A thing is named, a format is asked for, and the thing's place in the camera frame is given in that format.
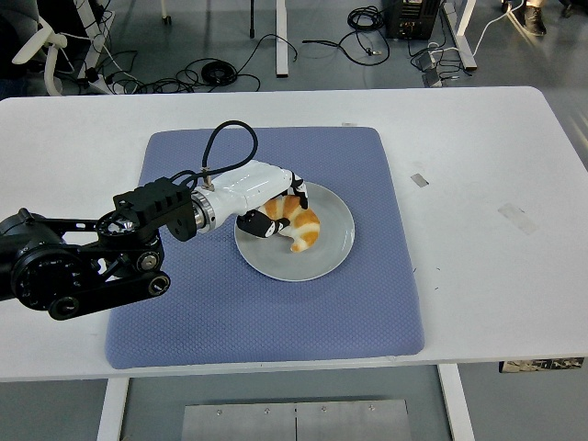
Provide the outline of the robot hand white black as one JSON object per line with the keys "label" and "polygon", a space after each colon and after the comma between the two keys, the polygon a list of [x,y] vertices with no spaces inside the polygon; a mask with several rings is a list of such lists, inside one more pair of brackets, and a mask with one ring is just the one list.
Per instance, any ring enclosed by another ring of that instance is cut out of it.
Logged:
{"label": "robot hand white black", "polygon": [[300,198],[304,209],[308,207],[308,192],[303,179],[272,164],[253,160],[217,176],[211,184],[214,186],[212,190],[200,189],[211,208],[211,229],[221,226],[231,215],[236,215],[239,229],[267,238],[289,226],[288,220],[271,220],[258,210],[268,200],[291,193]]}

